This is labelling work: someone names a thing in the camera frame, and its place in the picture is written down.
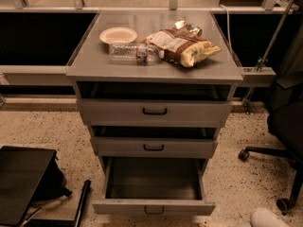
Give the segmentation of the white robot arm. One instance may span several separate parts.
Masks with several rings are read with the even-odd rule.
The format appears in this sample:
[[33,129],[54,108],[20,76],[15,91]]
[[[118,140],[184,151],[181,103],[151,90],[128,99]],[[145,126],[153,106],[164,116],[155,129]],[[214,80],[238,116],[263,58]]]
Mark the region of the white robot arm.
[[250,214],[250,219],[236,227],[290,227],[278,215],[265,208],[256,208]]

